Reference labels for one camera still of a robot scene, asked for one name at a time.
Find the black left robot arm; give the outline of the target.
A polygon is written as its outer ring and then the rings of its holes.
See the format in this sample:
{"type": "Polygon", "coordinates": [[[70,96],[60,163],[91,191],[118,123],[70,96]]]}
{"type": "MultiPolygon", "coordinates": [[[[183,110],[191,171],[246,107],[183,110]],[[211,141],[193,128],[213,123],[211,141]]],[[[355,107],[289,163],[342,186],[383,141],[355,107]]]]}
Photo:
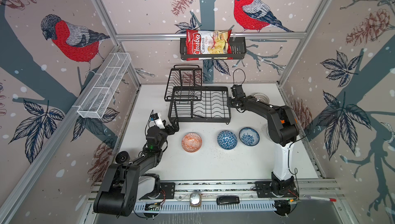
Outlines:
{"type": "Polygon", "coordinates": [[[99,214],[129,216],[138,200],[139,179],[146,172],[155,168],[161,161],[168,143],[167,138],[179,131],[179,125],[173,121],[164,128],[148,128],[146,144],[139,157],[130,161],[128,152],[117,154],[115,163],[111,164],[101,183],[95,198],[93,211],[99,214]]]}

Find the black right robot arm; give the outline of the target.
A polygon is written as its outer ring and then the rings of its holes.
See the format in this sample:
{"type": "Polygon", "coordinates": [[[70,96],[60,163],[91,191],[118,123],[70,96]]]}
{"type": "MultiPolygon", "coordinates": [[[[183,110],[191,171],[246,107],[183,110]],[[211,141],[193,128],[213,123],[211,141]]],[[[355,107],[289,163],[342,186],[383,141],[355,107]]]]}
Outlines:
{"type": "Polygon", "coordinates": [[[233,85],[231,92],[232,96],[227,99],[228,107],[235,108],[241,113],[249,111],[267,120],[268,135],[275,143],[271,192],[277,197],[287,193],[298,196],[294,182],[296,174],[291,172],[291,161],[299,129],[292,109],[289,106],[274,106],[261,102],[252,95],[247,96],[242,85],[233,85]]]}

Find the orange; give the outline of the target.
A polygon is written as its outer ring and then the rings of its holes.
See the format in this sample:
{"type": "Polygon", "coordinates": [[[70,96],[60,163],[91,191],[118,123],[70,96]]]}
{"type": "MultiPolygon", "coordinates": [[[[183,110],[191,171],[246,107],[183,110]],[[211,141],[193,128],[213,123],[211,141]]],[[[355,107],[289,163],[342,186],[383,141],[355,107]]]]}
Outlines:
{"type": "Polygon", "coordinates": [[[194,132],[186,134],[182,139],[182,148],[186,152],[197,152],[202,146],[202,138],[194,132]]]}

